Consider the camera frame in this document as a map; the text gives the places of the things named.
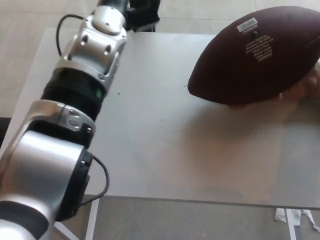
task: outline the brown football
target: brown football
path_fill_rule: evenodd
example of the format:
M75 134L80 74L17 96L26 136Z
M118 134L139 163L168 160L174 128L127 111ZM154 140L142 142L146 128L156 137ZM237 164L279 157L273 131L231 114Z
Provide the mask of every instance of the brown football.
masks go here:
M320 58L320 12L279 6L250 13L205 48L188 83L199 98L227 105L272 99Z

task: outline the silver robot arm segment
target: silver robot arm segment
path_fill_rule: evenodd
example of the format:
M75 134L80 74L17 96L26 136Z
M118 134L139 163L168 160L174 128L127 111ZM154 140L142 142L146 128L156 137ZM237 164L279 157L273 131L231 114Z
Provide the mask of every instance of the silver robot arm segment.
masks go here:
M0 239L38 240L73 217L87 187L95 120L127 40L128 0L101 0L62 54L0 160Z

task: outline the tiled floor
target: tiled floor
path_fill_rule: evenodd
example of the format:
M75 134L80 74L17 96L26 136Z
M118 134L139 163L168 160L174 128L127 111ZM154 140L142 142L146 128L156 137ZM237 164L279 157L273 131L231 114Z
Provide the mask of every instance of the tiled floor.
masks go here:
M13 114L44 29L55 27L65 13L89 14L96 2L0 0L0 116ZM217 34L239 17L280 5L320 11L320 0L162 0L157 31ZM78 26L78 20L73 19L64 24ZM180 218L174 218L172 212ZM271 209L104 199L95 239L288 239L287 228L281 223L273 224L272 216ZM86 218L88 209L68 224L81 235ZM159 229L155 221L161 223ZM319 238L313 232L304 236L310 240Z

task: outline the green led light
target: green led light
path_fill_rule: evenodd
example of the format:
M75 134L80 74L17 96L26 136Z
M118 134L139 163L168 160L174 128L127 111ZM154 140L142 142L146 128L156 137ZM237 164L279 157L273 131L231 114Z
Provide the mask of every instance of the green led light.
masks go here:
M102 99L103 98L103 94L102 94L102 91L100 89L98 89L95 93L95 96L98 98L98 99Z

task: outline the barcode label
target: barcode label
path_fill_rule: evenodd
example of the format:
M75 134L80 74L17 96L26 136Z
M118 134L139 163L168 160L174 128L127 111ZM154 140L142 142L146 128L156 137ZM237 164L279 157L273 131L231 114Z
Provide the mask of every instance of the barcode label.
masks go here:
M239 30L239 32L243 32L244 30L256 25L258 23L258 21L253 17L250 20L240 24L239 26L237 26L236 28Z

